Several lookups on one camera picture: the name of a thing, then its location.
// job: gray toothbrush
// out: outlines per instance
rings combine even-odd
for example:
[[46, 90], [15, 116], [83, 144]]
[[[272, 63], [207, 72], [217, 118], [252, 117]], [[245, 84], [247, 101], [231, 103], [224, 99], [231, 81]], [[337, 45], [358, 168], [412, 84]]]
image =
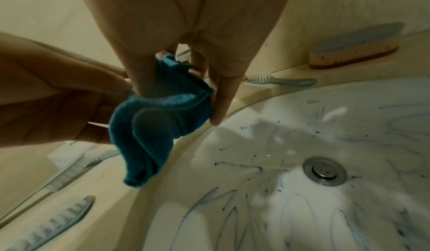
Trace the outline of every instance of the gray toothbrush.
[[278, 85], [288, 85], [293, 87], [311, 87], [317, 83], [314, 78], [305, 79], [282, 79], [274, 78], [271, 75], [259, 75], [248, 77], [248, 82], [252, 84], [278, 84]]

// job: folded cloth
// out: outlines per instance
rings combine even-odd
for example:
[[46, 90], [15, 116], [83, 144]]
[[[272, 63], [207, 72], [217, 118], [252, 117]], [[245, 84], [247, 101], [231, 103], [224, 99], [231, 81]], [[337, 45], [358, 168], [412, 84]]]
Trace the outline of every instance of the folded cloth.
[[112, 115], [109, 135], [124, 157], [128, 186], [143, 186], [167, 161], [173, 140], [194, 132], [211, 116], [214, 91], [190, 68], [165, 55], [157, 61], [157, 91], [151, 98], [132, 95]]

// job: sink drain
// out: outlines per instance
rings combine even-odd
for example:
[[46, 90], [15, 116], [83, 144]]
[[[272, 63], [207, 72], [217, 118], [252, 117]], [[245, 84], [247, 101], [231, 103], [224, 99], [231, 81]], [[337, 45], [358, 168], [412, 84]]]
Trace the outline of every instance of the sink drain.
[[303, 171], [309, 179], [321, 185], [338, 186], [346, 180], [344, 168], [328, 158], [314, 157], [306, 160]]

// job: sink basin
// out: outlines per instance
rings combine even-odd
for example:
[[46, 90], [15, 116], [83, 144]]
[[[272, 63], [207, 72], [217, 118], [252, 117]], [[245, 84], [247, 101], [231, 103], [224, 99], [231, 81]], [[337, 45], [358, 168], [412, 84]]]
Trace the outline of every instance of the sink basin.
[[430, 78], [357, 82], [233, 114], [164, 176], [143, 250], [430, 250], [429, 95]]

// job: sponge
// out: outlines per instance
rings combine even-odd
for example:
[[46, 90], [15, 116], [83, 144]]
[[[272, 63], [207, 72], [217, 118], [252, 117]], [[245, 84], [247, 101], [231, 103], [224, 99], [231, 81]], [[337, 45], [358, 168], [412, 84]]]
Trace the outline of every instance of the sponge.
[[331, 69], [392, 54], [403, 27], [387, 23], [322, 41], [309, 50], [309, 67]]

